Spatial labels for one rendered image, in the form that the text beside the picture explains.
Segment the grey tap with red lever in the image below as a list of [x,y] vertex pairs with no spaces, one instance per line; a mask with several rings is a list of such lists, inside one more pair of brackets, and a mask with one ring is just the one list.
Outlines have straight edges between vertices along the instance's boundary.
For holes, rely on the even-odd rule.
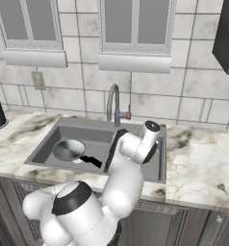
[[108,102],[107,102],[107,120],[112,120],[112,115],[114,115],[114,125],[116,127],[120,126],[121,119],[131,119],[131,106],[128,106],[127,111],[121,111],[119,107],[119,87],[117,84],[111,86]]

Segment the grey kitchen sink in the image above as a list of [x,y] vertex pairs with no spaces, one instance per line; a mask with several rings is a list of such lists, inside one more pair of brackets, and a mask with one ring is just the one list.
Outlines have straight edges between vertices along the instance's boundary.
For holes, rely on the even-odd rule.
[[[114,122],[61,117],[29,158],[25,160],[25,164],[104,175],[105,156],[109,152],[112,137],[117,130],[118,127]],[[52,152],[53,146],[58,141],[69,138],[81,140],[86,146],[85,156],[100,160],[102,166],[98,168],[94,164],[84,161],[74,163],[57,159]],[[141,167],[141,171],[147,182],[165,184],[165,124],[161,125],[158,138],[159,144],[153,158]]]

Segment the dark grey cupboard door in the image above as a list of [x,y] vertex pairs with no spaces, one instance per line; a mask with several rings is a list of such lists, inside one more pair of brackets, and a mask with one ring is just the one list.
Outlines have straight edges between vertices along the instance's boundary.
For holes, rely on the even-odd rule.
[[[222,223],[217,223],[220,216]],[[229,213],[211,211],[198,246],[229,246]]]
[[180,246],[187,215],[187,209],[139,200],[121,220],[118,246]]
[[22,203],[26,195],[47,184],[17,181],[9,178],[0,178],[0,185],[5,192],[7,201],[12,209],[13,216],[27,246],[42,246],[43,241],[39,232],[39,222],[29,220],[23,213]]

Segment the beige wall socket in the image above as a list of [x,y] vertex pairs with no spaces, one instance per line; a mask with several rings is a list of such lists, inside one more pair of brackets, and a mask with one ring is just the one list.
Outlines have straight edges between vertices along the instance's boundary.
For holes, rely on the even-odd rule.
[[35,89],[45,90],[45,82],[43,78],[43,73],[40,71],[33,71],[32,78],[34,82]]

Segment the white framed window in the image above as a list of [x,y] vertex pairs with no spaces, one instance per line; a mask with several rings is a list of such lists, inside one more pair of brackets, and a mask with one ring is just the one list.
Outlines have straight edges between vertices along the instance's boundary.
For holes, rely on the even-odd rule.
[[177,0],[98,0],[100,52],[169,56]]
[[7,49],[62,51],[57,0],[0,0],[0,33]]

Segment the dark wall cupboard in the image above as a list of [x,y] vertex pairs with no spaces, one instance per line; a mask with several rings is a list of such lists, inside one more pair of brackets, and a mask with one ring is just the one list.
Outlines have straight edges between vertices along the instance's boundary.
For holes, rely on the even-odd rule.
[[229,75],[229,0],[224,0],[216,30],[213,55]]

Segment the white window sill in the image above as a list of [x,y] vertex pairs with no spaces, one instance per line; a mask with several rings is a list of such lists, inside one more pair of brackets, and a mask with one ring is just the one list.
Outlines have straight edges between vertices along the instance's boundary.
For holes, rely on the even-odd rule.
[[165,56],[157,57],[99,54],[98,62],[99,69],[107,71],[168,74],[171,67],[171,57]]
[[25,49],[5,49],[3,51],[7,65],[66,68],[65,51],[43,51]]

